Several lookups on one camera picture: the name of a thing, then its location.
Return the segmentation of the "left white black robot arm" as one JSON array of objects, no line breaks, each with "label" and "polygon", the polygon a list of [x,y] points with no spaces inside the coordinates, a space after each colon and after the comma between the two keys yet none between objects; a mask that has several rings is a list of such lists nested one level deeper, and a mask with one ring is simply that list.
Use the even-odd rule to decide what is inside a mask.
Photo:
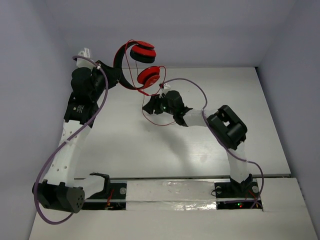
[{"label": "left white black robot arm", "polygon": [[63,117],[63,131],[57,150],[49,157],[35,181],[32,193],[36,208],[78,213],[86,199],[112,194],[110,177],[93,172],[75,179],[82,147],[106,101],[108,90],[120,79],[120,70],[101,61],[82,66],[71,74],[71,88]]}]

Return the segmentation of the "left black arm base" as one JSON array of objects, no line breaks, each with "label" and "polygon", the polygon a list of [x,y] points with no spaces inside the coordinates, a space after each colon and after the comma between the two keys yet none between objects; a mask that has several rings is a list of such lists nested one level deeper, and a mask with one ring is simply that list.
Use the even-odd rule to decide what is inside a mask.
[{"label": "left black arm base", "polygon": [[112,182],[108,195],[95,194],[85,200],[82,210],[122,211],[126,210],[126,182]]}]

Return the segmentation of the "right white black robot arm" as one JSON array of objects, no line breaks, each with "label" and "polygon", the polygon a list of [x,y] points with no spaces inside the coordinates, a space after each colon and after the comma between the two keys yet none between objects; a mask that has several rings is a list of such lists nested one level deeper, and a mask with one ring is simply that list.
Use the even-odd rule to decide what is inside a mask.
[{"label": "right white black robot arm", "polygon": [[178,91],[170,90],[166,94],[152,96],[148,103],[142,106],[142,111],[150,115],[170,114],[174,122],[183,127],[207,127],[226,150],[230,167],[231,192],[241,197],[249,191],[253,177],[248,170],[245,157],[248,129],[228,105],[209,112],[204,109],[193,109],[183,103]]}]

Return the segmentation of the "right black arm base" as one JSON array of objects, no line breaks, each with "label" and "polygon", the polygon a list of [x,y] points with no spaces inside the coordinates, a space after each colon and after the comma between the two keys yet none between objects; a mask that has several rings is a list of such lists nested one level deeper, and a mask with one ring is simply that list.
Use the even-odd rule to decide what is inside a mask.
[{"label": "right black arm base", "polygon": [[242,209],[263,209],[260,198],[255,203],[259,186],[256,181],[249,184],[244,191],[233,189],[230,182],[216,182],[211,190],[211,195],[216,199],[218,210],[242,210]]}]

